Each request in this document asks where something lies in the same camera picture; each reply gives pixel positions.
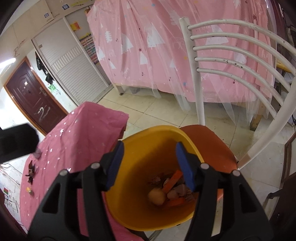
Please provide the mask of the pink starry tablecloth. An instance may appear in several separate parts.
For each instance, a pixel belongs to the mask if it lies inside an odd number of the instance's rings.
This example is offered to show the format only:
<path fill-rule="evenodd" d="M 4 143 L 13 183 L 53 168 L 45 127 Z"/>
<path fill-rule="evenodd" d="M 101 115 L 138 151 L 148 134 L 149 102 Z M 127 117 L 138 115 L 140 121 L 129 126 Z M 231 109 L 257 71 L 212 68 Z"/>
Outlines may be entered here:
<path fill-rule="evenodd" d="M 27 182 L 28 170 L 24 169 L 21 184 L 21 222 L 29 231 L 32 220 L 44 196 L 61 170 L 69 173 L 85 170 L 99 162 L 104 154 L 112 152 L 121 141 L 128 122 L 128 115 L 85 102 L 74 109 L 38 145 L 40 155 L 31 154 L 26 164 L 33 161 L 35 175 L 32 184 Z M 84 213 L 83 191 L 78 189 L 78 217 L 80 232 L 88 236 Z M 118 224 L 106 208 L 107 217 L 115 240 L 146 240 L 143 232 L 130 232 Z"/>

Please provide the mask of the yellow trash bin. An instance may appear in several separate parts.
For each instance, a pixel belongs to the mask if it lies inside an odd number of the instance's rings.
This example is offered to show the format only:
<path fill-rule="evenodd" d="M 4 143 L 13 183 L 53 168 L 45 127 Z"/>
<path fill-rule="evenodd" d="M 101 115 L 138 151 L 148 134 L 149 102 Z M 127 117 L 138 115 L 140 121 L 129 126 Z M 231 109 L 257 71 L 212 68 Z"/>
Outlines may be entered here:
<path fill-rule="evenodd" d="M 108 210 L 120 225 L 138 231 L 162 230 L 193 217 L 196 199 L 174 207 L 155 205 L 148 199 L 157 177 L 170 177 L 180 169 L 178 142 L 201 157 L 193 141 L 174 126 L 154 126 L 123 140 L 123 160 L 114 185 L 105 194 Z"/>

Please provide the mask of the small orange box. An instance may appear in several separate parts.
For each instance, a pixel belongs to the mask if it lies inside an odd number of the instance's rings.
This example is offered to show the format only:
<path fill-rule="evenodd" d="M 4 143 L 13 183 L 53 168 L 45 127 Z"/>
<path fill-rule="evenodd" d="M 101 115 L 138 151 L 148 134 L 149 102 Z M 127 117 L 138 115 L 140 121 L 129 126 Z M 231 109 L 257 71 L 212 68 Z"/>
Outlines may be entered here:
<path fill-rule="evenodd" d="M 165 203 L 165 207 L 176 207 L 176 206 L 183 206 L 187 205 L 189 201 L 184 197 L 179 197 L 175 199 L 169 199 Z"/>

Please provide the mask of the black hanging bags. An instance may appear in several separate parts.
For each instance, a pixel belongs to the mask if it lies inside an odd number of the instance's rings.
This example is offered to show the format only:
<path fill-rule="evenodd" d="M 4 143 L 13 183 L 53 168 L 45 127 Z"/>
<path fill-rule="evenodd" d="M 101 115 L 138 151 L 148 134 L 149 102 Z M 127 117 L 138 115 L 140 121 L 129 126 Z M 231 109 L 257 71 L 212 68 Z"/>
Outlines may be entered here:
<path fill-rule="evenodd" d="M 53 85 L 53 77 L 51 76 L 50 72 L 47 70 L 43 62 L 41 61 L 40 57 L 38 56 L 37 52 L 35 52 L 35 57 L 36 57 L 36 63 L 37 63 L 37 68 L 40 71 L 43 71 L 43 73 L 46 75 L 46 82 L 48 82 L 50 85 Z"/>

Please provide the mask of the orange plastic cup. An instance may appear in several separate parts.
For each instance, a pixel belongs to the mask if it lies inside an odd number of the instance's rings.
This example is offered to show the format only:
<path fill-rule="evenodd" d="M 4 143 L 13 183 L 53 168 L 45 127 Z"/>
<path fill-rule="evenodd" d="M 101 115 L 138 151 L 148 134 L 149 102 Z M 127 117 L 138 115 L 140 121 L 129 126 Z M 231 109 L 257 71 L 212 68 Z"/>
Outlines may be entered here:
<path fill-rule="evenodd" d="M 155 205 L 163 205 L 166 195 L 160 188 L 154 188 L 148 193 L 148 199 Z"/>

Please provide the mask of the white louvered wardrobe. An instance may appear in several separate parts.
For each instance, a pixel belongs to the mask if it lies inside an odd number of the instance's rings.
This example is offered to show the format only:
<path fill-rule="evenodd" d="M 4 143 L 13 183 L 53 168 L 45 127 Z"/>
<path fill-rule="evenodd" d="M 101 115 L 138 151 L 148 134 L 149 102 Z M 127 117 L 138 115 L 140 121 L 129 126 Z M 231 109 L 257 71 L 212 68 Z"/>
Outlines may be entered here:
<path fill-rule="evenodd" d="M 76 105 L 98 103 L 112 90 L 100 62 L 95 65 L 80 43 L 91 34 L 86 18 L 89 9 L 55 21 L 32 39 L 49 72 Z"/>

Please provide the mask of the long orange box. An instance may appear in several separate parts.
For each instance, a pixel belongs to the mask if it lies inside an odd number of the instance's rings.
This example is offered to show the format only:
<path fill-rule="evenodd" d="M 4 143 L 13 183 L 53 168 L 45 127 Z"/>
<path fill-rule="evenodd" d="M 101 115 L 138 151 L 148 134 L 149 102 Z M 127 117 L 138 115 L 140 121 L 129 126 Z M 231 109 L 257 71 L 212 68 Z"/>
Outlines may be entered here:
<path fill-rule="evenodd" d="M 167 179 L 164 182 L 162 191 L 167 194 L 175 186 L 175 184 L 182 178 L 183 173 L 180 170 L 177 170 L 171 178 Z"/>

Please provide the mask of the dark red door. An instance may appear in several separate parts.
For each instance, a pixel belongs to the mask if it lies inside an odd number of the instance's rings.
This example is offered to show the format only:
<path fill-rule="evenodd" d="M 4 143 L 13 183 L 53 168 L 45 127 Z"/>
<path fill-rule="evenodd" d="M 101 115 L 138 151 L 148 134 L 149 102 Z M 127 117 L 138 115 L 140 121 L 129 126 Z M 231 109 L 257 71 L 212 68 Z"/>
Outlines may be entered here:
<path fill-rule="evenodd" d="M 46 89 L 28 58 L 24 58 L 4 85 L 16 107 L 43 135 L 67 116 L 68 112 Z"/>

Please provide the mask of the colourful wall chart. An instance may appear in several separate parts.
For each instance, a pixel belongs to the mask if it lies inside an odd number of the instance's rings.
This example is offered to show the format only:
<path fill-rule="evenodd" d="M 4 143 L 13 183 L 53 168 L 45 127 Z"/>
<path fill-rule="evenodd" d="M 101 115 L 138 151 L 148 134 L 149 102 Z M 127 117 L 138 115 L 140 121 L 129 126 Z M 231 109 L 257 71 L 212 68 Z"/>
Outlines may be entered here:
<path fill-rule="evenodd" d="M 89 35 L 85 36 L 84 38 L 80 39 L 80 43 L 83 46 L 83 48 L 85 49 L 85 51 L 87 52 L 87 54 L 90 57 L 90 59 L 92 60 L 92 62 L 96 65 L 99 62 L 99 60 L 98 60 L 98 57 L 96 54 L 96 49 L 95 49 L 92 35 L 89 34 Z"/>

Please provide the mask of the pink tree-print curtain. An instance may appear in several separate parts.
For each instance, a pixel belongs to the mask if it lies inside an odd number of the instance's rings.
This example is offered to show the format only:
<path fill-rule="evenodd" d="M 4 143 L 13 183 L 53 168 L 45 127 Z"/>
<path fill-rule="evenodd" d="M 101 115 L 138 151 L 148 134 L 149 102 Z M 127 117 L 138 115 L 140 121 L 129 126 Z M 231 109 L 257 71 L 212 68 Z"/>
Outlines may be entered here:
<path fill-rule="evenodd" d="M 96 1 L 87 14 L 95 49 L 112 84 L 125 87 L 146 87 L 195 102 L 194 85 L 179 18 L 190 23 L 215 19 L 238 19 L 267 29 L 265 1 Z M 249 35 L 270 45 L 269 37 L 247 27 L 212 25 L 192 33 L 233 32 Z M 244 40 L 227 37 L 207 37 L 195 45 L 235 46 L 248 50 L 273 66 L 272 55 Z M 234 60 L 257 72 L 270 85 L 274 77 L 267 69 L 244 54 L 227 50 L 198 51 L 199 57 L 219 57 Z M 235 66 L 201 62 L 201 68 L 229 72 L 251 83 L 270 98 L 271 93 L 251 74 Z M 252 102 L 256 96 L 235 80 L 214 74 L 201 74 L 204 102 Z"/>

